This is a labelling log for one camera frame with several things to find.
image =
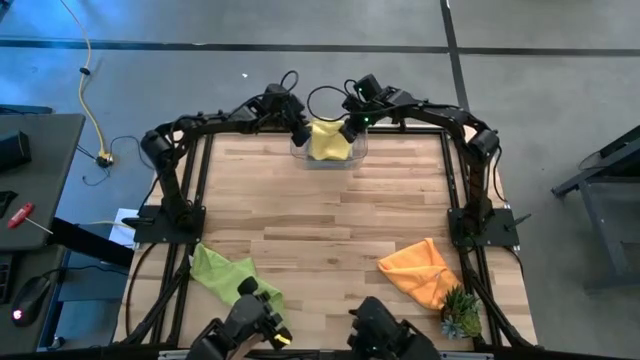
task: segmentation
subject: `green cloth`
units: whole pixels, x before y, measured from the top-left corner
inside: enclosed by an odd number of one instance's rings
[[[285,318],[282,293],[257,276],[251,258],[231,262],[217,252],[198,244],[193,252],[191,276],[230,306],[240,299],[238,285],[244,279],[253,276],[258,282],[258,291],[269,293],[269,304],[283,319]]]

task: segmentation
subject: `computer mouse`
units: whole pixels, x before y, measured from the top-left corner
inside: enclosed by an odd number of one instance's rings
[[[34,276],[22,286],[11,305],[11,320],[18,327],[29,326],[38,318],[51,282],[44,276]]]

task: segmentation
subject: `yellow cloth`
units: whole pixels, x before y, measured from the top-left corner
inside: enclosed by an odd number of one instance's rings
[[[311,120],[309,155],[316,160],[347,160],[351,144],[338,130],[344,121]]]
[[[379,260],[378,268],[400,291],[434,310],[442,309],[447,291],[460,284],[429,238]]]

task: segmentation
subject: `orange cloth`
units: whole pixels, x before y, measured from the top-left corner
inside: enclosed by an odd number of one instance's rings
[[[460,284],[429,238],[380,259],[378,268],[400,291],[434,310],[442,309],[447,291]]]

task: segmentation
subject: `red screwdriver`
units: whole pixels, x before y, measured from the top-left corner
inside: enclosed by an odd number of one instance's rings
[[[20,224],[22,224],[25,220],[27,220],[28,222],[32,223],[33,225],[39,227],[40,229],[48,232],[51,235],[53,235],[53,232],[51,232],[51,230],[49,230],[46,227],[38,224],[35,221],[29,219],[28,216],[33,212],[33,208],[34,208],[34,206],[33,206],[32,203],[26,203],[20,210],[18,210],[17,213],[15,213],[15,215],[13,215],[11,217],[11,219],[9,219],[9,229],[15,229]]]

